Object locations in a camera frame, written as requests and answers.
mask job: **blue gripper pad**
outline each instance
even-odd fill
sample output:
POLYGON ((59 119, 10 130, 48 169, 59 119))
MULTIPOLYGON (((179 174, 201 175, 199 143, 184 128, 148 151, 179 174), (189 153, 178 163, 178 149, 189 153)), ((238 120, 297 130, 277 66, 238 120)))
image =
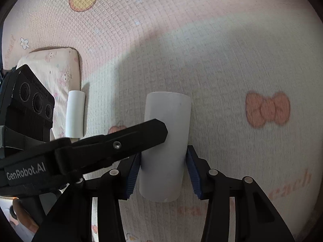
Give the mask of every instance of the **blue gripper pad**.
POLYGON ((186 152, 186 165, 188 169, 188 173, 190 174, 191 183, 193 186, 194 193, 197 195, 199 199, 202 199, 202 186, 201 186, 201 178, 199 175, 199 172, 197 170, 197 166, 194 163, 193 155, 197 157, 196 154, 194 154, 193 150, 191 150, 190 146, 187 147, 186 152))
POLYGON ((138 176, 139 168, 140 168, 140 157, 141 157, 140 153, 135 155, 135 158, 133 160, 132 166, 129 171, 129 175, 126 180, 125 196, 128 199, 130 198, 130 196, 132 195, 132 193, 135 189, 137 176, 138 176))

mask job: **bed sheet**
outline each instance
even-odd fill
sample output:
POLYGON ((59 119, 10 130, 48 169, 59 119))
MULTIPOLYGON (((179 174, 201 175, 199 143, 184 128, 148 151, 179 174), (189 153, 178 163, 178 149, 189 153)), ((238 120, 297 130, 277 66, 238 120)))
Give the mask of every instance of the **bed sheet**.
MULTIPOLYGON (((149 92, 189 95, 189 144, 227 176, 252 176, 296 238, 323 172, 322 37, 307 0, 19 0, 2 54, 9 69, 32 51, 76 49, 85 137, 142 122, 149 92)), ((187 172, 174 202, 138 186, 120 202, 127 240, 143 242, 200 241, 206 207, 187 172)))

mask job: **screw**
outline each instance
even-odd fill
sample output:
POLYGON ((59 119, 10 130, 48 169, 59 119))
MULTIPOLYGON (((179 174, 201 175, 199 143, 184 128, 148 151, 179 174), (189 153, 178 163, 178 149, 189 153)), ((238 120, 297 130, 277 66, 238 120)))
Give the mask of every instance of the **screw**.
POLYGON ((217 170, 215 170, 215 169, 210 169, 210 170, 209 170, 209 174, 210 174, 210 175, 217 175, 217 174, 218 174, 218 171, 217 171, 217 170))
POLYGON ((253 179, 251 177, 249 177, 249 176, 245 177, 244 180, 248 184, 251 184, 253 182, 253 179))
POLYGON ((121 148, 121 143, 119 141, 114 141, 113 142, 113 148, 115 150, 119 150, 121 148))
POLYGON ((118 169, 112 169, 110 171, 110 175, 117 175, 117 174, 119 174, 119 170, 118 169))

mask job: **camera lens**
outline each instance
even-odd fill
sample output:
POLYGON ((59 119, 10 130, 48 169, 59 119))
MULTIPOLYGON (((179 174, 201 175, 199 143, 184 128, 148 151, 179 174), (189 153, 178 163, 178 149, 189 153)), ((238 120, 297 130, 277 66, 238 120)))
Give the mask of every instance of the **camera lens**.
POLYGON ((49 104, 46 106, 45 113, 46 113, 47 118, 52 117, 52 107, 49 104))
POLYGON ((26 102, 30 96, 29 85, 25 82, 20 87, 20 98, 22 101, 26 102))
POLYGON ((36 93, 33 99, 33 108, 36 113, 40 113, 43 109, 43 99, 40 95, 40 93, 36 93))

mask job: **white cylinder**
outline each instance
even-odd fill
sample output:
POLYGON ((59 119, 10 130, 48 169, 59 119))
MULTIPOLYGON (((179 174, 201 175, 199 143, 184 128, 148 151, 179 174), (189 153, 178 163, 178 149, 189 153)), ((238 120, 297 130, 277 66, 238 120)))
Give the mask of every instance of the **white cylinder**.
POLYGON ((68 93, 65 124, 66 137, 83 137, 84 105, 84 92, 73 90, 68 93))
POLYGON ((191 99, 172 92, 147 95, 145 121, 158 119, 165 123, 166 141, 142 152, 139 174, 140 194, 155 202, 170 202, 180 195, 185 167, 191 99))
POLYGON ((52 129, 50 129, 50 131, 49 131, 49 140, 50 141, 54 141, 55 140, 55 136, 54 136, 54 133, 53 133, 53 130, 52 129))

